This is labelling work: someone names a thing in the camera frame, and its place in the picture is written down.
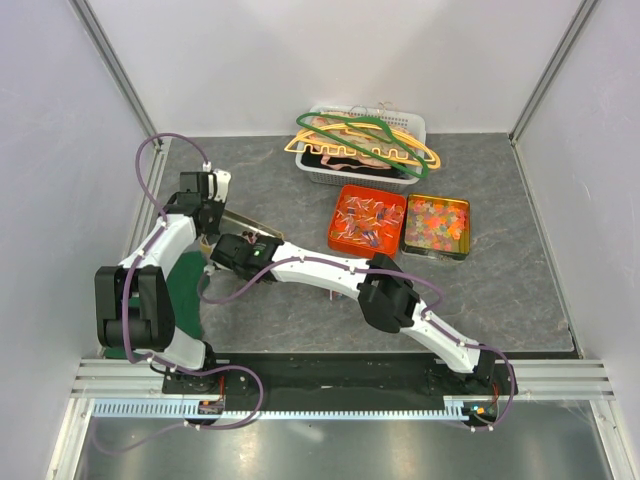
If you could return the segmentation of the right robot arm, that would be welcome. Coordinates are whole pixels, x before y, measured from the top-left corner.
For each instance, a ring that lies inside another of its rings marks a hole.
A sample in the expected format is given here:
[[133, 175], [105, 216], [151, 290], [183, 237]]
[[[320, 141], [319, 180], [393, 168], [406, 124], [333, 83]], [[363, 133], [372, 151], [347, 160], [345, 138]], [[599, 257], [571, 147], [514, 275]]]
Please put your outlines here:
[[347, 259], [321, 254], [271, 236], [254, 241], [222, 235], [210, 254], [218, 268], [229, 270], [249, 286], [262, 280], [299, 283], [337, 292], [355, 300], [368, 325], [404, 334], [437, 355], [467, 392], [491, 389], [496, 354], [464, 336], [434, 312], [414, 285], [428, 283], [405, 273], [389, 256]]

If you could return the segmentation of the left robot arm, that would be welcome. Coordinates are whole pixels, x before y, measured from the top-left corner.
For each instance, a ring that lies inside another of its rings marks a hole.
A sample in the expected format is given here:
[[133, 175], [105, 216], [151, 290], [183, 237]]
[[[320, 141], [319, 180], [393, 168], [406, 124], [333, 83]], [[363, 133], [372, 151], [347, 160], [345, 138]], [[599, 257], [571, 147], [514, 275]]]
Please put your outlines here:
[[179, 190], [143, 243], [94, 277], [100, 344], [134, 362], [161, 364], [166, 381], [198, 393], [214, 390], [220, 371], [212, 347], [176, 325], [167, 278], [197, 239], [220, 232], [230, 182], [219, 169], [181, 173]]

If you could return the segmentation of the orange tray of lollipops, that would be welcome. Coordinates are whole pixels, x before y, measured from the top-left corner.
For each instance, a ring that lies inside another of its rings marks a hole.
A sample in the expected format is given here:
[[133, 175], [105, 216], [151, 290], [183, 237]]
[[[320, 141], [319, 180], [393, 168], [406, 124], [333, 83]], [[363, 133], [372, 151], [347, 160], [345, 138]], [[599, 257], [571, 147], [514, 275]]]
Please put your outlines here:
[[345, 185], [328, 227], [330, 249], [371, 259], [375, 254], [396, 256], [407, 199], [383, 190]]

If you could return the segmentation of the gold tin of gummies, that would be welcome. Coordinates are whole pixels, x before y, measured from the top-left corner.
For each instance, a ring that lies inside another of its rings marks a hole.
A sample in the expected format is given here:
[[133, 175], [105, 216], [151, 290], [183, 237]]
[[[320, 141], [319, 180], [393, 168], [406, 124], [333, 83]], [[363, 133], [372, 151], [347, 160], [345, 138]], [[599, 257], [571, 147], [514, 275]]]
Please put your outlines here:
[[434, 260], [464, 261], [471, 249], [471, 205], [457, 198], [411, 193], [400, 251]]

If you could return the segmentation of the gold tin of candies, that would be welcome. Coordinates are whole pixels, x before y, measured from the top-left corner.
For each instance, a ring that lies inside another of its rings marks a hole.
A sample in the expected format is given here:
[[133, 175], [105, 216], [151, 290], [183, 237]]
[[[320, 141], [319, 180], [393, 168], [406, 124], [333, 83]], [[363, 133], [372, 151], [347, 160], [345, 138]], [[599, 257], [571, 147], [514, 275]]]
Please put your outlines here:
[[226, 210], [219, 223], [219, 232], [217, 234], [202, 235], [199, 238], [199, 249], [201, 253], [204, 256], [209, 257], [219, 237], [222, 234], [227, 233], [247, 238], [266, 235], [284, 239], [284, 234], [282, 232], [244, 215], [235, 213], [231, 210]]

